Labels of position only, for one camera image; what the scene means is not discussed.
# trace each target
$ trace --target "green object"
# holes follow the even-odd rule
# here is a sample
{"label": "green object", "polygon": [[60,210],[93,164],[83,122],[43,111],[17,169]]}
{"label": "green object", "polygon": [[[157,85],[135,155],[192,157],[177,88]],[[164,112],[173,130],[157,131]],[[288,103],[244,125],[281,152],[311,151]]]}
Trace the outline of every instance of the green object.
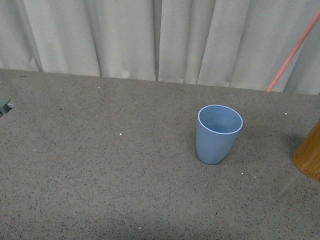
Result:
{"label": "green object", "polygon": [[10,101],[7,97],[0,97],[0,113],[6,114],[11,110],[11,108],[8,106],[8,102]]}

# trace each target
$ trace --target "pink stick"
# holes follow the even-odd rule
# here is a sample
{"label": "pink stick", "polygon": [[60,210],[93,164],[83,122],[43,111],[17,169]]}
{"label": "pink stick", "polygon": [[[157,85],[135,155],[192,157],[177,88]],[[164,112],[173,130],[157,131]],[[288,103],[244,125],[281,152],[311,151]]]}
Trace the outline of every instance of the pink stick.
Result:
{"label": "pink stick", "polygon": [[301,45],[304,43],[304,41],[306,40],[306,38],[308,37],[309,33],[311,32],[311,30],[314,28],[314,26],[316,25],[317,21],[320,19],[320,7],[318,9],[318,11],[315,13],[315,15],[313,16],[311,22],[309,23],[309,25],[306,27],[306,29],[304,30],[303,34],[301,35],[299,41],[296,43],[296,45],[294,46],[292,52],[290,53],[290,55],[288,56],[288,58],[285,60],[285,62],[283,63],[281,69],[279,70],[279,72],[277,73],[277,75],[275,76],[274,80],[272,81],[272,83],[270,84],[268,90],[266,91],[267,93],[270,93],[271,90],[274,88],[274,86],[276,85],[276,83],[278,82],[278,80],[281,78],[282,74],[284,73],[284,71],[286,70],[286,68],[288,67],[289,63],[292,61],[292,59],[294,58],[294,56],[296,55],[296,53],[298,52],[298,50],[300,49]]}

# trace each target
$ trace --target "white curtain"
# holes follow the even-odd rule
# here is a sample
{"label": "white curtain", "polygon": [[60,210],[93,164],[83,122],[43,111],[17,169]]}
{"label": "white curtain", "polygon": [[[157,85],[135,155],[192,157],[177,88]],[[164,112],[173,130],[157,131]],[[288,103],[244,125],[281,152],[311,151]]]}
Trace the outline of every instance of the white curtain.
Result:
{"label": "white curtain", "polygon": [[[266,90],[319,0],[0,0],[0,68]],[[320,23],[275,88],[320,94]]]}

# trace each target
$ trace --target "wooden cylinder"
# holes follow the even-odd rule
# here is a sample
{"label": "wooden cylinder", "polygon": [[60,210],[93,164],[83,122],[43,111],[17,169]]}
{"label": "wooden cylinder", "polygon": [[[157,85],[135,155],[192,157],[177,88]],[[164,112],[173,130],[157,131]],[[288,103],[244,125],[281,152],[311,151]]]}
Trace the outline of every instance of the wooden cylinder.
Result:
{"label": "wooden cylinder", "polygon": [[320,181],[320,119],[293,154],[293,162],[300,172]]}

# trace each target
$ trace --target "blue cup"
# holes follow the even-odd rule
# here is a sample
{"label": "blue cup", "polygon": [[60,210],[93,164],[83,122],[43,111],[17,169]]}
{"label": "blue cup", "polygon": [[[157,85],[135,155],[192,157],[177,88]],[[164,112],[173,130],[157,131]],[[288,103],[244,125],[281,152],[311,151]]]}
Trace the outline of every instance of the blue cup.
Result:
{"label": "blue cup", "polygon": [[205,164],[218,164],[228,154],[243,126],[239,113],[223,105],[208,105],[198,113],[196,153]]}

